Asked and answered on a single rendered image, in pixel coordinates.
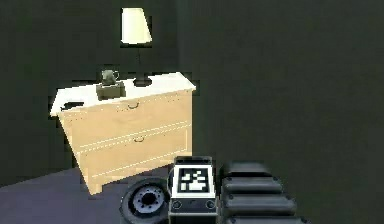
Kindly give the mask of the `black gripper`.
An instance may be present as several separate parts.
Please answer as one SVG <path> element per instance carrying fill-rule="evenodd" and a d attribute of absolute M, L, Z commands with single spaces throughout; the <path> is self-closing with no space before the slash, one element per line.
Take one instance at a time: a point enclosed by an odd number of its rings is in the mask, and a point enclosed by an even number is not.
<path fill-rule="evenodd" d="M 168 224 L 169 200 L 165 179 L 140 180 L 121 199 L 120 224 Z"/>

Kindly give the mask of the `beige chest of drawers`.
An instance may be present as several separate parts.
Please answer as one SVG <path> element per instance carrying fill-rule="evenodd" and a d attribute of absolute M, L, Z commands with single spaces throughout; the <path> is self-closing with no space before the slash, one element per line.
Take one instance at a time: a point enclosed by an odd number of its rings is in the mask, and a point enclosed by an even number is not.
<path fill-rule="evenodd" d="M 125 97 L 99 100 L 96 86 L 57 91 L 50 111 L 59 119 L 90 194 L 108 183 L 171 164 L 192 154 L 192 96 L 196 86 L 182 73 L 151 77 Z M 67 102 L 83 106 L 61 111 Z"/>

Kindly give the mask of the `grey tissue box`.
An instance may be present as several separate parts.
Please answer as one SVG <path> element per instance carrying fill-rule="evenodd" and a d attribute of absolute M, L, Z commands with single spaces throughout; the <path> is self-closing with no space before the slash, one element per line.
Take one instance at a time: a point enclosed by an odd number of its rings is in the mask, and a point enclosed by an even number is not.
<path fill-rule="evenodd" d="M 103 70 L 101 83 L 96 85 L 96 94 L 99 100 L 108 100 L 125 97 L 125 86 L 119 81 L 120 73 L 115 70 Z"/>

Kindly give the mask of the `small black flat object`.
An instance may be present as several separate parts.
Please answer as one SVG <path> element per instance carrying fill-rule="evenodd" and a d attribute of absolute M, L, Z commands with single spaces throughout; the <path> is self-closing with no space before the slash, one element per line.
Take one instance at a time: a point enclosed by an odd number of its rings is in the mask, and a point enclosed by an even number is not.
<path fill-rule="evenodd" d="M 60 109 L 61 111 L 65 111 L 65 110 L 70 110 L 72 108 L 83 106 L 83 105 L 84 105 L 84 102 L 80 102 L 80 101 L 67 102 L 67 103 L 64 103 L 64 105 L 61 106 Z"/>

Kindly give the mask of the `white shade table lamp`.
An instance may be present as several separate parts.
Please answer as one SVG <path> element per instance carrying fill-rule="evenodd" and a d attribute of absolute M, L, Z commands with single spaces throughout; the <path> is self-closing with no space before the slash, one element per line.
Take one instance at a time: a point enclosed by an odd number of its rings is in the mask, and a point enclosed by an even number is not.
<path fill-rule="evenodd" d="M 140 49 L 152 41 L 148 23 L 142 8 L 123 8 L 121 10 L 121 43 L 136 49 L 137 73 L 135 87 L 147 87 L 151 79 L 142 70 Z"/>

